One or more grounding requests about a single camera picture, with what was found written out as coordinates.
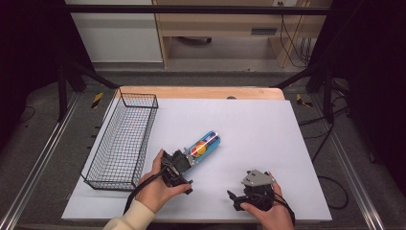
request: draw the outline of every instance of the blue can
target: blue can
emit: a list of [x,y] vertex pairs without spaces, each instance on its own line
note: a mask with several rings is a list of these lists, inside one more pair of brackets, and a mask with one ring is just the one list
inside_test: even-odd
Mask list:
[[187,152],[193,157],[196,163],[202,161],[220,144],[220,136],[215,131],[209,131],[194,145],[187,149]]

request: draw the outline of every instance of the sleeve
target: sleeve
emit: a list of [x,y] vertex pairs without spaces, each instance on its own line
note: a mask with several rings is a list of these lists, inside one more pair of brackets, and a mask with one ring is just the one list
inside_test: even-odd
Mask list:
[[103,230],[145,230],[155,218],[155,214],[143,203],[134,200],[122,218],[113,218]]

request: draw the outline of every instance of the wire basket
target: wire basket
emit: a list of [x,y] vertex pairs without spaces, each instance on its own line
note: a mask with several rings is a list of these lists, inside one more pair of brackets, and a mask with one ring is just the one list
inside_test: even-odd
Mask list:
[[158,109],[155,95],[122,93],[84,182],[97,190],[132,191],[143,171]]

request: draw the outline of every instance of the can label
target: can label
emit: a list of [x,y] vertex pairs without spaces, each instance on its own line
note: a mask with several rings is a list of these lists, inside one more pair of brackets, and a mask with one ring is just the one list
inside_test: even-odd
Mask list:
[[191,148],[191,155],[194,158],[198,158],[201,155],[203,155],[208,149],[209,147],[216,143],[219,142],[219,137],[218,134],[214,131],[210,131],[209,133],[207,133],[204,137],[202,137],[202,139],[200,139],[199,141],[197,141]]

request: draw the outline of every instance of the white tabletop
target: white tabletop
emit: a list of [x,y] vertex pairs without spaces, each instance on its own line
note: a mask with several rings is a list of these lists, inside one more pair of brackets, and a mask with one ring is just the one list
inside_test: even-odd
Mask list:
[[[158,212],[155,221],[255,221],[246,212],[235,211],[227,195],[227,190],[243,195],[244,186],[240,181],[253,169],[274,174],[298,222],[331,220],[289,101],[159,99],[158,103],[143,173],[150,171],[159,149],[171,153],[188,148],[210,130],[218,132],[221,143],[186,174],[187,179],[193,180],[193,192],[170,200]],[[80,178],[62,218],[108,220],[119,217],[128,195],[127,192],[95,191]]]

